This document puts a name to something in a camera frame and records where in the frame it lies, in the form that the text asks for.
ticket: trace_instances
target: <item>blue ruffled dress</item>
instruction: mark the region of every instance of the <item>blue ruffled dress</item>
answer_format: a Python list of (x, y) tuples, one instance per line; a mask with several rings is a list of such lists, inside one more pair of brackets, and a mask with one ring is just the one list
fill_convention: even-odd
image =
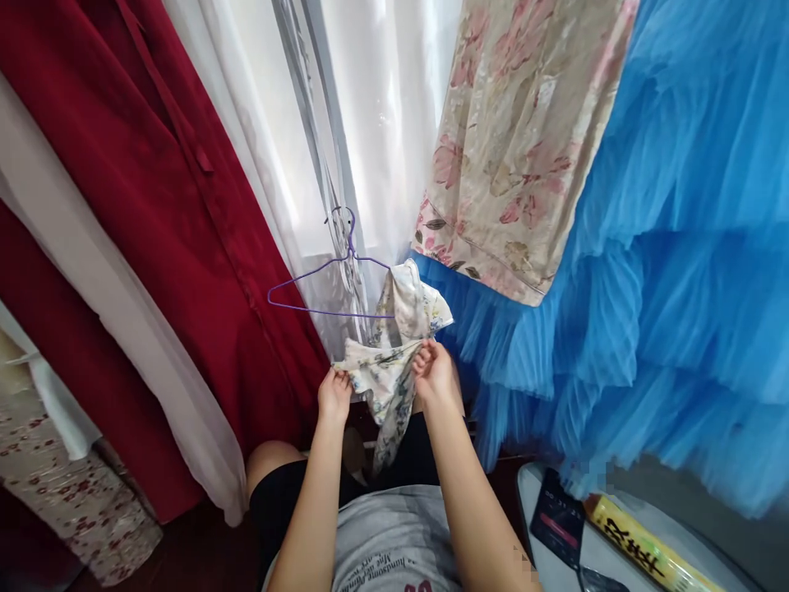
[(649, 453), (761, 516), (789, 487), (789, 2), (642, 0), (539, 308), (413, 256), (486, 469), (556, 455), (583, 496)]

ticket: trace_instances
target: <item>purple wire hanger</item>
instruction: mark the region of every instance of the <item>purple wire hanger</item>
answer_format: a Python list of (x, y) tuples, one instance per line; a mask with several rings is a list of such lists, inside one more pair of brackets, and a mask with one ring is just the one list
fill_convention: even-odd
[[(342, 210), (342, 209), (343, 209), (343, 206), (337, 206), (331, 211), (331, 214), (334, 214), (337, 210)], [(326, 267), (330, 266), (332, 263), (340, 263), (342, 261), (347, 261), (350, 258), (356, 259), (356, 261), (372, 261), (373, 263), (377, 263), (381, 267), (385, 267), (386, 269), (389, 269), (388, 265), (386, 265), (385, 263), (381, 263), (377, 259), (373, 259), (372, 257), (360, 257), (356, 253), (356, 248), (353, 246), (353, 230), (356, 228), (356, 215), (353, 213), (353, 210), (351, 210), (349, 207), (345, 206), (345, 209), (348, 210), (351, 213), (351, 230), (348, 233), (348, 251), (345, 253), (345, 257), (343, 257), (342, 259), (336, 259), (335, 258), (335, 259), (332, 259), (331, 261), (327, 261), (326, 263), (324, 263), (322, 266), (318, 267), (314, 271), (308, 271), (306, 274), (300, 275), (298, 278), (293, 278), (292, 280), (288, 280), (288, 281), (286, 281), (286, 282), (284, 282), (282, 284), (276, 285), (274, 288), (269, 290), (269, 293), (268, 293), (269, 304), (274, 304), (275, 306), (279, 306), (279, 307), (282, 307), (282, 308), (290, 308), (291, 310), (302, 310), (302, 311), (305, 311), (305, 312), (317, 312), (318, 314), (328, 314), (328, 315), (332, 315), (334, 317), (394, 318), (391, 315), (362, 315), (362, 314), (356, 314), (356, 313), (353, 313), (353, 312), (319, 311), (319, 310), (315, 310), (314, 308), (294, 307), (294, 306), (291, 306), (290, 304), (276, 303), (276, 302), (271, 300), (271, 293), (274, 292), (276, 289), (282, 288), (283, 286), (286, 286), (288, 284), (293, 284), (294, 282), (297, 282), (299, 280), (303, 280), (304, 278), (308, 277), (309, 275), (316, 274), (318, 271), (321, 271), (321, 270), (325, 269)], [(324, 221), (324, 224), (326, 224), (328, 221), (329, 221), (329, 218), (326, 218), (326, 220)]]

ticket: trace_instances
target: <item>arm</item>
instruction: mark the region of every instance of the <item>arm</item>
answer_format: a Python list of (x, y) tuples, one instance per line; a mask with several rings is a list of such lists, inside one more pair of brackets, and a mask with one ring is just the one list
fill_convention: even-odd
[(539, 592), (542, 587), (537, 572), (501, 509), (468, 436), (452, 391), (457, 387), (450, 355), (435, 341), (426, 342), (413, 370), (464, 589)]
[(270, 592), (331, 589), (343, 430), (351, 392), (348, 375), (329, 370), (318, 391), (320, 412), (307, 471), (271, 574)]

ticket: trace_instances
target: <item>gray t-shirt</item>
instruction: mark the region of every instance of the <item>gray t-shirt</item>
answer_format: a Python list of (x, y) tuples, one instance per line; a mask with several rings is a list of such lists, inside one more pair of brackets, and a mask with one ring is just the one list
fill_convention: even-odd
[[(266, 575), (269, 584), (274, 563)], [(332, 592), (461, 590), (441, 488), (368, 493), (339, 511)]]

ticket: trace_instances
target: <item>floral fabric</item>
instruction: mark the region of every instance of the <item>floral fabric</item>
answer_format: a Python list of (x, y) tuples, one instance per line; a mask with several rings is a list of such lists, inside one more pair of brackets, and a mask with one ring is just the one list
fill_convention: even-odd
[(423, 339), (453, 322), (452, 312), (438, 290), (423, 284), (413, 260), (394, 266), (386, 276), (370, 346), (345, 341), (345, 360), (335, 364), (347, 370), (357, 393), (367, 392), (378, 432), (373, 473), (395, 459), (408, 427), (413, 404), (411, 362)]
[(597, 152), (638, 0), (465, 0), (412, 246), (537, 306)]
[(162, 530), (135, 493), (91, 451), (71, 461), (35, 391), (21, 350), (0, 331), (0, 485), (60, 537), (102, 586), (129, 577)]

